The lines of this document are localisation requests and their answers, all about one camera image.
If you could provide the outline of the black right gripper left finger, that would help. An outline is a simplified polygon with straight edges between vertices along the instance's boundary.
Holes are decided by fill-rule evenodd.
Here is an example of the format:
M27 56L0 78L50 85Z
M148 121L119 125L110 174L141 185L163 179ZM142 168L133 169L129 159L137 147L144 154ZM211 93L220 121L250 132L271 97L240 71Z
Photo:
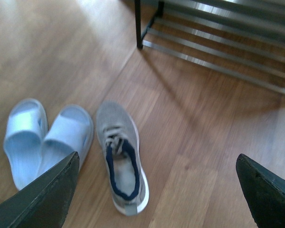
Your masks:
M0 228L61 228L78 174L79 155L73 152L0 204Z

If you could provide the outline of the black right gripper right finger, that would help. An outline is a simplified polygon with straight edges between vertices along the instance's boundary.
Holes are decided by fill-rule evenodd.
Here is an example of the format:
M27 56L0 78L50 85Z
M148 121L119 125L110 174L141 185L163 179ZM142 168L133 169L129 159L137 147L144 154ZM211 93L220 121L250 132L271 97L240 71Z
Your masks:
M285 228L285 180L240 154L236 172L251 215L259 228Z

